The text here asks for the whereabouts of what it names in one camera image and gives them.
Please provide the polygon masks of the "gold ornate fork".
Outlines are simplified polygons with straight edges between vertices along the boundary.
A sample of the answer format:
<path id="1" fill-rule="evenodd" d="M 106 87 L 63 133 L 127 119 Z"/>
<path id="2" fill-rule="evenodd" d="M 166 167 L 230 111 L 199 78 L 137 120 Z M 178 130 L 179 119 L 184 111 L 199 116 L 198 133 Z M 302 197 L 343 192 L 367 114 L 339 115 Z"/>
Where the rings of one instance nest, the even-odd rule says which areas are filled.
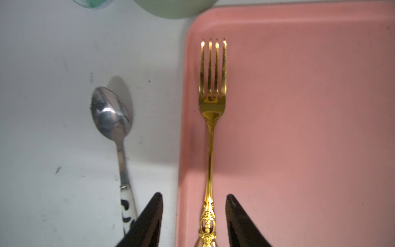
<path id="1" fill-rule="evenodd" d="M 201 42 L 199 110 L 208 131 L 208 171 L 197 247 L 215 247 L 216 216 L 213 195 L 214 132 L 224 114 L 227 94 L 227 41 Z"/>

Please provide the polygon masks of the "cow pattern handle spoon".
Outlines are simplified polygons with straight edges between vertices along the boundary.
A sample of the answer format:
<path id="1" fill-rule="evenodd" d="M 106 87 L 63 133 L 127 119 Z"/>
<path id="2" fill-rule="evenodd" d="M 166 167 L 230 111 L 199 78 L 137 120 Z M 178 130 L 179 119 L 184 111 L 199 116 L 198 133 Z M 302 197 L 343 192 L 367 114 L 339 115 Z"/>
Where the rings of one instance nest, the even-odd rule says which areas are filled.
<path id="1" fill-rule="evenodd" d="M 111 90 L 99 86 L 91 97 L 91 114 L 98 131 L 116 144 L 123 232 L 126 235 L 137 220 L 133 192 L 124 151 L 124 139 L 131 130 L 132 119 L 123 101 Z"/>

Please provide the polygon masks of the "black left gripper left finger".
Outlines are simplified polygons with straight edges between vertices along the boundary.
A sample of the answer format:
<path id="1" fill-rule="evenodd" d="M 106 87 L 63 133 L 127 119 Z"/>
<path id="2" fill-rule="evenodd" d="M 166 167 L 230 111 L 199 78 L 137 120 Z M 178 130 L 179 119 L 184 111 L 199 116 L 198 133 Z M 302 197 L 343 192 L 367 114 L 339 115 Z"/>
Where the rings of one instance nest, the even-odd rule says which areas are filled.
<path id="1" fill-rule="evenodd" d="M 163 216 L 163 196 L 153 195 L 117 247 L 158 247 Z"/>

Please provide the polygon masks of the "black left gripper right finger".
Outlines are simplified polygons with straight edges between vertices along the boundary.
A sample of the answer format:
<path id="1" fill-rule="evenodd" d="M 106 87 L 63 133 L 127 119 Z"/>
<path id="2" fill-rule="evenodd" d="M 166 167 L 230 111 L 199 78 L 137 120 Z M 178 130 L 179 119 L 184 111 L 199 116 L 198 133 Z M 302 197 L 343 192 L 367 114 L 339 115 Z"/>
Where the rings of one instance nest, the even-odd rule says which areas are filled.
<path id="1" fill-rule="evenodd" d="M 226 197 L 225 213 L 231 247 L 272 247 L 233 194 Z"/>

